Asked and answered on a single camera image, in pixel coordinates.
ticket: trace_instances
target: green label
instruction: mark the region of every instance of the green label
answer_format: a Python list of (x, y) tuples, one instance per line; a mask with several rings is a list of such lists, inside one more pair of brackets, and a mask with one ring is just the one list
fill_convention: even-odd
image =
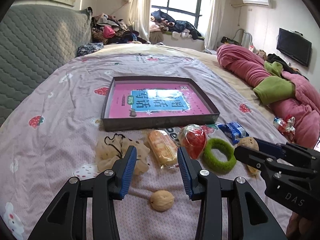
[(134, 97), (133, 96), (128, 96), (128, 105), (133, 105), (133, 103), (134, 103)]

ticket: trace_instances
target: window frame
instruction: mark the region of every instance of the window frame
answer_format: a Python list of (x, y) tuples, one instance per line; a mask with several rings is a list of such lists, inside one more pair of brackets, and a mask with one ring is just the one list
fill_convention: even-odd
[(151, 8), (167, 10), (167, 12), (168, 12), (168, 11), (173, 11), (173, 12), (178, 12), (178, 13), (183, 13), (183, 14), (187, 14), (187, 15), (194, 16), (194, 17), (196, 18), (196, 20), (195, 20), (195, 22), (194, 22), (194, 26), (195, 26), (195, 28), (198, 28), (199, 17), (202, 16), (202, 15), (200, 14), (201, 0), (197, 0), (196, 12), (195, 12), (195, 13), (188, 12), (188, 11), (184, 11), (184, 10), (179, 10), (179, 9), (175, 9), (175, 8), (171, 8), (171, 7), (169, 7), (169, 2), (170, 2), (170, 0), (168, 0), (166, 7), (164, 7), (164, 6), (151, 5)]

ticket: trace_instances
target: hand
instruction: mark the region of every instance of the hand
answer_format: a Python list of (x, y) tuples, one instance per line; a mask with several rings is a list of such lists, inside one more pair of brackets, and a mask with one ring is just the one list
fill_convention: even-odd
[(292, 216), (289, 219), (286, 236), (289, 238), (297, 230), (299, 230), (300, 234), (303, 236), (310, 229), (311, 225), (312, 221), (292, 212)]

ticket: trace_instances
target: packaged bread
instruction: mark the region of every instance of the packaged bread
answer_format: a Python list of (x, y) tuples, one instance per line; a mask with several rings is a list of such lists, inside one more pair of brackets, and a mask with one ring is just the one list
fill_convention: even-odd
[(148, 141), (161, 168), (178, 166), (178, 148), (167, 132), (150, 130), (148, 133)]

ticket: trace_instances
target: black flat screen tv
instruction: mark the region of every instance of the black flat screen tv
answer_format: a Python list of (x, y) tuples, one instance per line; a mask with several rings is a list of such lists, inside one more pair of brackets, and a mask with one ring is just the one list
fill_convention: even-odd
[(277, 50), (303, 66), (310, 64), (312, 43), (298, 34), (280, 28)]

